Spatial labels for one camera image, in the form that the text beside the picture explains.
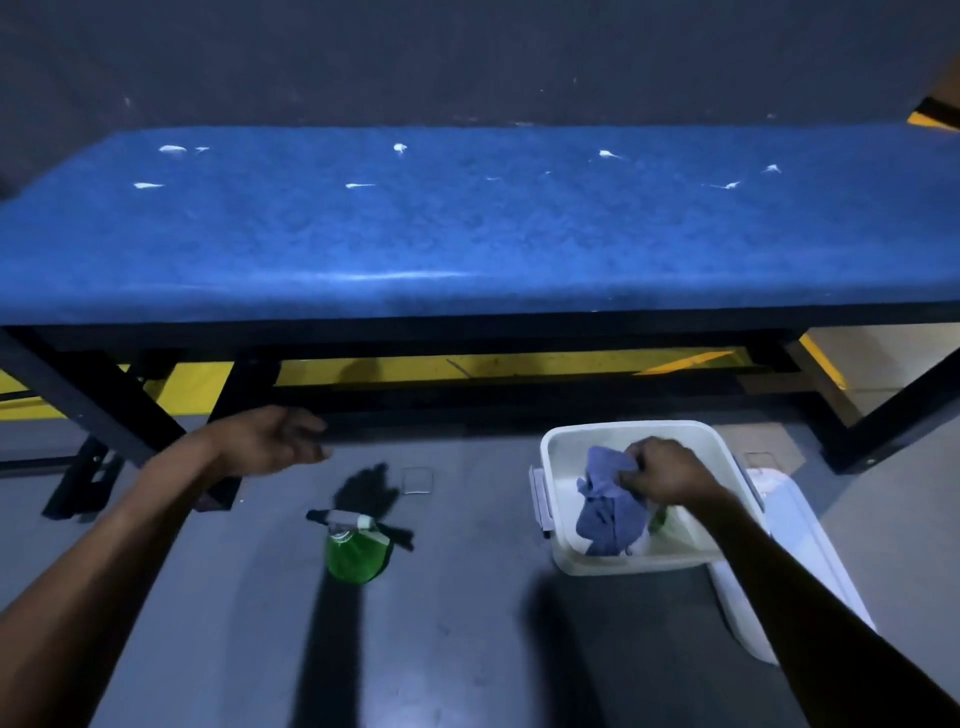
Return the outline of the white plastic bin lid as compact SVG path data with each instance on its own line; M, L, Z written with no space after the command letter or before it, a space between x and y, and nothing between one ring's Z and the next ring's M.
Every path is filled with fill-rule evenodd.
M748 467L745 479L763 506L768 530L799 564L871 629L876 625L826 531L799 486L772 467ZM758 661L779 662L745 592L726 562L707 565L712 586L731 635Z

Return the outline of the blue padded bench top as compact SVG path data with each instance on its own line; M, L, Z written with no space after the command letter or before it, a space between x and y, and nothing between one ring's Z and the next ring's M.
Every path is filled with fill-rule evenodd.
M960 132L176 127L0 204L0 325L960 301Z

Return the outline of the person's left hand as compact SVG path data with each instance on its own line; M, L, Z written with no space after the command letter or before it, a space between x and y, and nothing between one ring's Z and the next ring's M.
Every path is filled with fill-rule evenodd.
M300 465L325 461L293 461L293 443L325 447L327 424L298 407L269 405L217 419L196 433L220 479L270 476Z

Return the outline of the green spray bottle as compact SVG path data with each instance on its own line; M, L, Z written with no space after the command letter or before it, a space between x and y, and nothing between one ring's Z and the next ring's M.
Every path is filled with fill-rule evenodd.
M325 530L325 559L331 577L361 586L387 568L393 540L373 517L341 509L311 509L305 517Z

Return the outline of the blue cleaning cloth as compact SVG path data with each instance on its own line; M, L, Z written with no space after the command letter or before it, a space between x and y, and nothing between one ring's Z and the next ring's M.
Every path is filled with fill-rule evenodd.
M586 453L584 477L577 480L583 497L575 530L589 541L588 557L631 555L632 545L647 531L651 511L642 496L633 496L618 485L618 474L629 466L623 451L591 446Z

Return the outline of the person's right forearm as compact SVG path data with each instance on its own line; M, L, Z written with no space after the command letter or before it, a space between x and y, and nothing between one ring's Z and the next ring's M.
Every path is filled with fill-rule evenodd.
M960 728L960 703L773 540L726 489L683 506L723 552L811 728Z

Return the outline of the person's right hand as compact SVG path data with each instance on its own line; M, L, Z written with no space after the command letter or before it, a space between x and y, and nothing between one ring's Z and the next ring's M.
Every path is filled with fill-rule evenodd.
M651 494L644 499L696 513L729 496L695 453L678 441L650 437L636 443L647 443L646 473Z

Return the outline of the black metal bench frame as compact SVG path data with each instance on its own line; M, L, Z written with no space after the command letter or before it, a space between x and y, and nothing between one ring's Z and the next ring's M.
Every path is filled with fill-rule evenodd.
M0 326L0 370L127 462L143 465L184 434L144 386L179 363L229 361L212 419L263 405L326 415L343 439L372 429L533 431L560 424L786 401L837 474L857 474L908 444L960 399L960 347L869 415L842 418L799 340L810 329L960 323L960 297L937 302L673 311L399 318ZM295 359L598 353L743 347L725 370L494 374L460 380L307 384L282 380Z

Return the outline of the white plastic storage bin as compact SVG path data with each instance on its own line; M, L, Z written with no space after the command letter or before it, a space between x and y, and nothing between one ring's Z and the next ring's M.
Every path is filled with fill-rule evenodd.
M589 450L606 447L618 452L647 437L675 440L689 448L734 493L750 516L765 530L769 525L761 497L739 466L720 433L691 419L633 420L584 423L549 430L540 442L541 464L530 467L534 515L548 537L557 567L571 577L611 577L696 568L722 559L722 553L702 524L684 508L668 508L664 524L643 533L618 555L589 555L591 540L577 533L585 504L577 488L587 478Z

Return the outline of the person's left forearm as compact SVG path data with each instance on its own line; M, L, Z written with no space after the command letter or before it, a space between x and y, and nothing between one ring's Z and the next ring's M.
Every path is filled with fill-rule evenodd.
M223 474L209 435L133 486L0 613L0 728L87 728L199 494Z

